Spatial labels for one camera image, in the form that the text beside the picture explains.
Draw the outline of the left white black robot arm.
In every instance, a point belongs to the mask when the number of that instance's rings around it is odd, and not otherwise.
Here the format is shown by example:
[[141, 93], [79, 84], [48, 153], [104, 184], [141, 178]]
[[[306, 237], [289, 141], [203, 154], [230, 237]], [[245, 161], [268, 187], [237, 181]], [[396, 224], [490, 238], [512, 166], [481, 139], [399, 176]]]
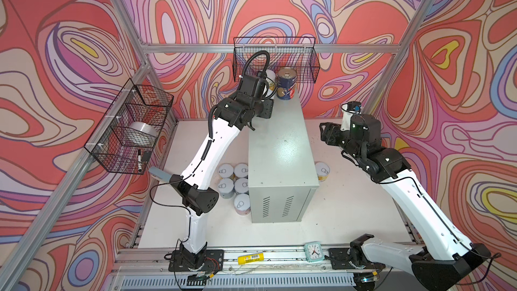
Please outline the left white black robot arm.
[[171, 178], [171, 185], [188, 209], [187, 239], [180, 251], [190, 261], [203, 257], [207, 247], [207, 214], [213, 210], [219, 193], [210, 187], [222, 156], [243, 128], [252, 128], [255, 117], [268, 119], [273, 111], [274, 81], [267, 72], [242, 75], [237, 91], [213, 106], [207, 117], [207, 136], [187, 168]]

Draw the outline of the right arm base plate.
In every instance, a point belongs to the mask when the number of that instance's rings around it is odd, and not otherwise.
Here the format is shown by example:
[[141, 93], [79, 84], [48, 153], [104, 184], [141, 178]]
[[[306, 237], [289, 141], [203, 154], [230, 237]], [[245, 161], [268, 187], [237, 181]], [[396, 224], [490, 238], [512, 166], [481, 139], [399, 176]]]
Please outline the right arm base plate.
[[333, 270], [356, 269], [381, 271], [386, 268], [385, 264], [371, 262], [363, 257], [355, 259], [351, 254], [352, 251], [350, 251], [350, 248], [330, 248], [329, 254], [324, 256], [324, 258], [331, 262]]

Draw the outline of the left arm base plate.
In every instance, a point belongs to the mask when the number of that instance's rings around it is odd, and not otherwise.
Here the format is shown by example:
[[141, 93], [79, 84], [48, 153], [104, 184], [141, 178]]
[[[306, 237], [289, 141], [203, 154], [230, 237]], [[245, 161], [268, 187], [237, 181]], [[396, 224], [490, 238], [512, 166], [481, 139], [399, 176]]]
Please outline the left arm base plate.
[[224, 250], [208, 249], [191, 253], [186, 249], [173, 251], [168, 257], [168, 271], [217, 273], [223, 268]]

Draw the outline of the blue label tin can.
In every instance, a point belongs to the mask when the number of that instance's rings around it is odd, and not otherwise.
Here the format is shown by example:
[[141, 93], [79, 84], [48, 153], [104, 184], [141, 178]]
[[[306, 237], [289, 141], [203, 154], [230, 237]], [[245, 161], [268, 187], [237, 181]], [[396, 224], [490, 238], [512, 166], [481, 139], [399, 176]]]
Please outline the blue label tin can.
[[280, 100], [291, 100], [294, 97], [297, 71], [292, 67], [282, 67], [277, 72], [277, 97]]

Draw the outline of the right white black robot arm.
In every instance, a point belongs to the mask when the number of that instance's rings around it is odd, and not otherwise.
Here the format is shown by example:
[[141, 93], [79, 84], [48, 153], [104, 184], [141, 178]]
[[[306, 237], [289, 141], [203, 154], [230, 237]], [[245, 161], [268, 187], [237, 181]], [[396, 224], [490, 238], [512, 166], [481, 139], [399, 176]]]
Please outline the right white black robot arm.
[[420, 247], [384, 242], [363, 234], [350, 242], [347, 255], [331, 257], [359, 269], [384, 264], [414, 276], [426, 290], [448, 290], [485, 261], [490, 250], [473, 243], [448, 219], [421, 185], [411, 165], [394, 148], [382, 146], [381, 123], [371, 115], [352, 113], [342, 124], [319, 125], [320, 139], [361, 168], [402, 209], [423, 239]]

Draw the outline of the green orange peach can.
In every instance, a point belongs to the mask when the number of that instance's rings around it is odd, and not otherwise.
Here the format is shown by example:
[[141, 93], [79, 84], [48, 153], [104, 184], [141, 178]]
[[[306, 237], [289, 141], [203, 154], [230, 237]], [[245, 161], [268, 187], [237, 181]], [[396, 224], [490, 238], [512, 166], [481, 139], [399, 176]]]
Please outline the green orange peach can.
[[267, 94], [269, 95], [269, 94], [274, 93], [275, 89], [276, 89], [276, 73], [273, 70], [267, 69], [266, 77], [267, 77], [267, 83], [268, 83]]

